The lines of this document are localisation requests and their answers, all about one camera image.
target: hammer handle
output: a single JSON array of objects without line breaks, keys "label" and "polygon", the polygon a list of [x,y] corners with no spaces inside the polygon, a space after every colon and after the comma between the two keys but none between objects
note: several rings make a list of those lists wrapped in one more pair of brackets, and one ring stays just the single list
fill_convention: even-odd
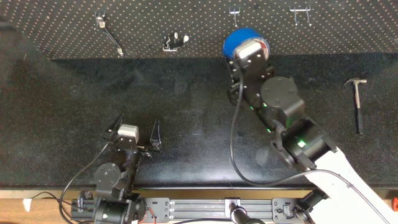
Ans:
[{"label": "hammer handle", "polygon": [[361,108],[356,109],[356,124],[358,128],[358,133],[363,134],[363,119],[361,114]]}]

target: pegboard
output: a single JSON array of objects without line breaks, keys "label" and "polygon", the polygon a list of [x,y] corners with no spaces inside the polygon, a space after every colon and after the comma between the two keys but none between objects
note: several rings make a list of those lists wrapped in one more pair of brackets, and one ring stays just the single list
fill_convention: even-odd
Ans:
[{"label": "pegboard", "polygon": [[[307,14],[289,7],[311,7]],[[271,54],[398,52],[396,0],[2,0],[0,15],[48,58],[116,58],[116,47],[96,28],[106,27],[126,58],[220,57],[225,38],[237,29],[231,7],[240,7],[238,27],[256,29]],[[190,40],[178,52],[163,52],[173,32]]]}]

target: black tabletop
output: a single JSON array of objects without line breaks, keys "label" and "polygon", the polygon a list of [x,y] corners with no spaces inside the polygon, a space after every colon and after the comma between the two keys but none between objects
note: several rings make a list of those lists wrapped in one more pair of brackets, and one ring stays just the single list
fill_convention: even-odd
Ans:
[{"label": "black tabletop", "polygon": [[[293,77],[306,112],[372,187],[398,187],[398,55],[297,55],[270,58],[277,75]],[[234,107],[222,58],[76,59],[28,57],[10,66],[1,89],[0,187],[60,189],[105,144],[104,130],[121,114],[147,143],[160,119],[162,152],[144,158],[136,188],[248,187],[229,161]],[[356,134],[353,86],[359,87],[364,136]],[[236,162],[249,179],[267,182],[296,173],[269,149],[266,128],[244,103],[236,131]],[[74,188],[92,188],[105,152]],[[297,179],[280,188],[307,188]]]}]

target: blue object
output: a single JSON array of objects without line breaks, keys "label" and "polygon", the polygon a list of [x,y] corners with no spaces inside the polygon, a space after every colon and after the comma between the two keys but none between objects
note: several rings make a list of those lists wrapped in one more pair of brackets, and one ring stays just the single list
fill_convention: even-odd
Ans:
[{"label": "blue object", "polygon": [[242,29],[238,29],[238,30],[232,32],[232,34],[230,34],[224,42],[224,47],[223,47],[224,56],[228,57],[232,60],[235,48],[239,47],[243,42],[245,42],[249,39],[264,40],[264,38],[262,38],[261,35],[258,34],[252,28],[242,28]]}]

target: green light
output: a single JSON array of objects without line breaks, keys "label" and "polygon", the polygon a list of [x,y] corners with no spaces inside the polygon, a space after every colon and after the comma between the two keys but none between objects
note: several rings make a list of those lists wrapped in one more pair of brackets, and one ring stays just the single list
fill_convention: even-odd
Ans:
[{"label": "green light", "polygon": [[303,140],[299,141],[297,144],[298,144],[298,146],[300,146],[300,147],[304,147],[304,146],[307,145]]}]

